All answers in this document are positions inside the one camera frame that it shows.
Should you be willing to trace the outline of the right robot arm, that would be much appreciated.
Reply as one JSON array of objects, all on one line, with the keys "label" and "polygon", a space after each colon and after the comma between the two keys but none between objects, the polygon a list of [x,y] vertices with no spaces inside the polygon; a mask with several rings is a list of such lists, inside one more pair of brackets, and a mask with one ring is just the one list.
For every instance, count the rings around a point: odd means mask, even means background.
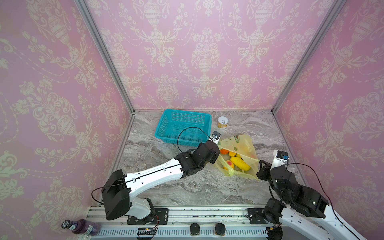
[{"label": "right robot arm", "polygon": [[317,190],[300,185],[287,168],[286,160],[260,161],[257,176],[269,183],[277,198],[270,198],[263,209],[264,219],[294,229],[310,240],[363,240]]}]

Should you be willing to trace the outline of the yellow lemon fruit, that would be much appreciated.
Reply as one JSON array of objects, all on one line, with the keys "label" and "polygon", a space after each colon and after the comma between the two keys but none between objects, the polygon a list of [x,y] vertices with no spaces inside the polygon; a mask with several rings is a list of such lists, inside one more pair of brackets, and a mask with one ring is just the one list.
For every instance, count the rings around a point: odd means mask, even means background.
[{"label": "yellow lemon fruit", "polygon": [[237,153],[235,152],[229,152],[229,156],[232,158],[232,157],[236,157],[237,156]]}]

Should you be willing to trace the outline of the orange fruit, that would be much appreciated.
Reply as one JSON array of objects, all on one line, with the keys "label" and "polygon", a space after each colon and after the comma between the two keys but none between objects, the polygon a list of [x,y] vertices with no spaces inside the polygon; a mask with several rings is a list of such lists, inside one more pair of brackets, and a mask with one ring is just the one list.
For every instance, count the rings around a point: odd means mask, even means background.
[{"label": "orange fruit", "polygon": [[225,149],[221,149],[221,150],[220,150],[220,153],[223,154],[223,155],[227,155],[227,154],[229,154],[229,152],[230,152],[230,151],[225,150]]}]

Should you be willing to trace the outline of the yellow-green plastic bag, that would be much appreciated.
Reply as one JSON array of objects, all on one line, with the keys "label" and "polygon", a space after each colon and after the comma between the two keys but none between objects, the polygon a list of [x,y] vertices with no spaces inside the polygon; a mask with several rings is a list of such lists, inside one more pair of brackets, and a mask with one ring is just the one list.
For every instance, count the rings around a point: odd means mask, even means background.
[{"label": "yellow-green plastic bag", "polygon": [[236,135],[219,141],[220,155],[214,166],[226,177],[241,177],[258,181],[259,158],[248,135]]}]

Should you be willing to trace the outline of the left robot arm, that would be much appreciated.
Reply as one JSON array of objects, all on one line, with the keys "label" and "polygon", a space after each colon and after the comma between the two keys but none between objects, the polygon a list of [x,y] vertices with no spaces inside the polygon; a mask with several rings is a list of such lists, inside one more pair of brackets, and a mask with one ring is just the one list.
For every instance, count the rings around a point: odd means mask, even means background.
[{"label": "left robot arm", "polygon": [[150,221],[155,209],[150,199],[140,199],[141,193],[169,181],[179,180],[214,164],[220,155],[217,143],[201,143],[192,152],[182,152],[168,162],[136,173],[124,174],[117,170],[101,188],[106,219],[118,219],[124,215]]}]

